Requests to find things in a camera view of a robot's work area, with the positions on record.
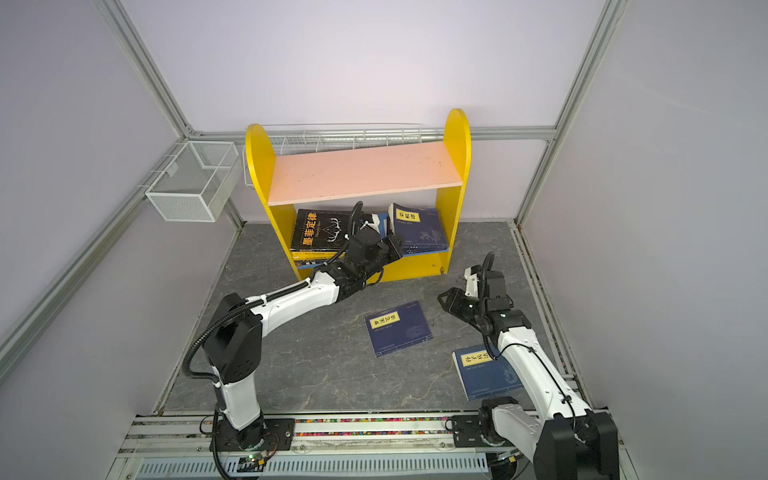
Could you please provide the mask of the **black book yellow title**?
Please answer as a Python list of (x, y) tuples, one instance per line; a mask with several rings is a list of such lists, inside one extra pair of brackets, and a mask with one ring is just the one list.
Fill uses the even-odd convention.
[(299, 209), (292, 234), (292, 252), (335, 252), (346, 240), (351, 210)]

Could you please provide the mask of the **yellow cartoon book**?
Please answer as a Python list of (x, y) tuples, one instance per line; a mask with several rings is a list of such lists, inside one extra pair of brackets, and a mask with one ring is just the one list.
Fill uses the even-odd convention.
[(291, 258), (293, 261), (321, 261), (328, 260), (334, 257), (337, 251), (292, 251)]

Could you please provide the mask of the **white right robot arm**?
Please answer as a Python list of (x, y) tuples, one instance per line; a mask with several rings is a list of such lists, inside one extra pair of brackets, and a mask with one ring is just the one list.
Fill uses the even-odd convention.
[(535, 413), (511, 398), (494, 398), (480, 409), (481, 430), (507, 441), (526, 457), (539, 479), (617, 479), (617, 427), (571, 388), (545, 354), (525, 314), (514, 308), (502, 273), (475, 265), (466, 285), (438, 296), (442, 309), (475, 328), (491, 358), (512, 367)]

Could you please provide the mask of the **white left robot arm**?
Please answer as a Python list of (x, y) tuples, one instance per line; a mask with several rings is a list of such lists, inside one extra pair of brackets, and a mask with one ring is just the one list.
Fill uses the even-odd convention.
[(222, 299), (185, 353), (181, 371), (189, 379), (212, 384), (217, 398), (214, 419), (225, 420), (242, 449), (260, 445), (267, 435), (255, 380), (263, 339), (289, 321), (364, 290), (372, 277), (381, 277), (387, 265), (403, 256), (401, 236), (383, 237), (364, 226), (348, 233), (341, 251), (306, 279), (271, 293)]

